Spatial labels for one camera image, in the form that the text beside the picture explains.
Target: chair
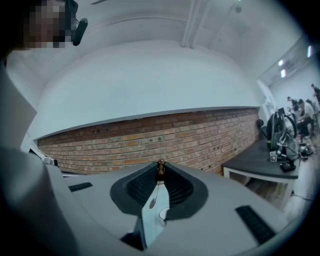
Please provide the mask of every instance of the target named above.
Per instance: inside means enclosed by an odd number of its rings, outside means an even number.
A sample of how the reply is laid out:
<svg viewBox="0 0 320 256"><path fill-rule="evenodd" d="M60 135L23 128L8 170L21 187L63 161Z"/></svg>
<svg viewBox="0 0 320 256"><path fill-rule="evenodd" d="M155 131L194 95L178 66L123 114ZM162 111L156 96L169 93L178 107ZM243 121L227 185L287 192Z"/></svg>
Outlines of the chair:
<svg viewBox="0 0 320 256"><path fill-rule="evenodd" d="M318 133L320 132L320 128L319 128L319 122L318 122L318 115L314 114L313 115L313 124L312 124L312 133L315 133L315 128L317 129Z"/></svg>

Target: red brick wall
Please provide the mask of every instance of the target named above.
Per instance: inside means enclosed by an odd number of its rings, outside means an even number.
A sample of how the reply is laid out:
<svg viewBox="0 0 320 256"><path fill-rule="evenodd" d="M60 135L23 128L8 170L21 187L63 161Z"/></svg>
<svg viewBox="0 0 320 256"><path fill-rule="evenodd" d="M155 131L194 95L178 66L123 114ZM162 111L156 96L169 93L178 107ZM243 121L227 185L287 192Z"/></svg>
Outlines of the red brick wall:
<svg viewBox="0 0 320 256"><path fill-rule="evenodd" d="M169 114L80 128L42 138L38 147L62 171L96 173L160 158L216 174L258 136L256 109Z"/></svg>

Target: table leg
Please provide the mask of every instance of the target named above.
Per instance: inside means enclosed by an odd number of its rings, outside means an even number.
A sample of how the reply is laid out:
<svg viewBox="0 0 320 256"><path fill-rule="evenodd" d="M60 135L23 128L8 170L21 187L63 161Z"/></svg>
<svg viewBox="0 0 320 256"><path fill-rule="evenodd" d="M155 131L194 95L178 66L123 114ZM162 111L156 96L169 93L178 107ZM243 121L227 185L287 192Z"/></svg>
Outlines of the table leg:
<svg viewBox="0 0 320 256"><path fill-rule="evenodd" d="M284 197L282 199L282 203L280 209L283 210L287 205L289 198L291 196L292 190L294 190L295 181L293 179L289 180L286 186L286 190L284 192Z"/></svg>
<svg viewBox="0 0 320 256"><path fill-rule="evenodd" d="M228 179L230 178L230 171L228 168L223 168L223 176Z"/></svg>

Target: black desk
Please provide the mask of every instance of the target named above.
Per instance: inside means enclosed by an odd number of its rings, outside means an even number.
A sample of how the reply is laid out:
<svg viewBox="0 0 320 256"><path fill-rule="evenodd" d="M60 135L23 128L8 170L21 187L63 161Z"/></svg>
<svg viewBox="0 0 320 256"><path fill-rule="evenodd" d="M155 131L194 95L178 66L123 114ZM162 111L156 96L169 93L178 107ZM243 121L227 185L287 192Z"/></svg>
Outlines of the black desk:
<svg viewBox="0 0 320 256"><path fill-rule="evenodd" d="M280 168L282 162L271 162L270 151L267 148L266 140L258 140L249 146L246 150L222 164L224 177L229 178L230 172L245 175L248 177L286 183L287 188L281 203L283 209L287 204L295 180L299 175L300 160L294 162L296 166L294 171L283 172Z"/></svg>

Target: ceiling pipe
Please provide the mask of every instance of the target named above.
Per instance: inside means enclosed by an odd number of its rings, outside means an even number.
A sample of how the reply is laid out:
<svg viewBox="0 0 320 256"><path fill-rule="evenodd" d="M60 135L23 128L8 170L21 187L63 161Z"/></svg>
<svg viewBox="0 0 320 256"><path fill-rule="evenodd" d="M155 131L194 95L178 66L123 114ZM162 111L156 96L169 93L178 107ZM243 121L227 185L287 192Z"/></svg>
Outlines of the ceiling pipe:
<svg viewBox="0 0 320 256"><path fill-rule="evenodd" d="M210 44L209 44L209 50L211 50L211 49L213 48L213 44L214 44L214 42L215 42L215 39L216 39L217 36L219 35L221 29L223 28L224 24L226 23L226 21L227 21L229 15L231 14L231 12L232 12L233 10L235 10L236 13L241 13L242 8L241 8L241 5L240 5L238 2L239 2L239 1L236 0L236 1L232 4L232 6L230 7L228 13L224 16L224 18L223 18L223 20L222 20L222 22L221 22L221 24L220 24L220 27L218 28L217 32L215 33L215 35L213 36L213 38L212 38L212 40L211 40L211 42L210 42Z"/></svg>
<svg viewBox="0 0 320 256"><path fill-rule="evenodd" d="M197 41L198 41L199 36L200 36L200 31L201 31L201 29L203 28L203 26L205 24L205 20L206 20L206 18L208 16L208 13L210 11L210 8L211 8L212 4L213 4L213 0L207 0L205 8L204 8L204 11L203 11L203 14L202 14L202 17L201 17L201 20L200 20L200 23L199 23L199 26L198 26L198 28L197 28L197 30L195 32L195 36L194 36L193 41L192 41L191 46L190 46L190 48L192 48L192 49L194 49L196 44L197 44Z"/></svg>
<svg viewBox="0 0 320 256"><path fill-rule="evenodd" d="M187 34L186 34L186 39L185 39L185 42L184 42L184 44L183 44L182 47L185 47L186 44L188 43L189 37L190 37L190 35L191 35L191 32L192 32L192 30L193 30L193 28L194 28L194 26L195 26L195 22L196 22L196 18L197 18L199 9L200 9L200 4L201 4L201 2L202 2L202 0L198 0L198 1L196 2L195 8L194 8L194 12L193 12L193 15L192 15L191 21L190 21L191 27L189 28L189 30L188 30L188 32L187 32Z"/></svg>
<svg viewBox="0 0 320 256"><path fill-rule="evenodd" d="M129 18L123 18L120 20L115 20L115 21L105 21L99 24L96 24L92 26L91 28L87 29L85 31L85 34L89 34L91 32L95 32L99 29L103 29L107 26L111 26L117 23L122 23L122 22L130 22L130 21L137 21L137 20L168 20L168 21L175 21L175 22L185 22L184 19L178 19L178 18L172 18L172 17L161 17L161 16L137 16L137 17L129 17Z"/></svg>
<svg viewBox="0 0 320 256"><path fill-rule="evenodd" d="M184 45L186 44L187 34L189 32L191 16L192 16L192 12L194 10L194 7L195 7L195 0L191 0L190 10L189 10L188 18L186 20L186 25L185 25L185 29L184 29L183 39L181 42L181 47L184 47Z"/></svg>

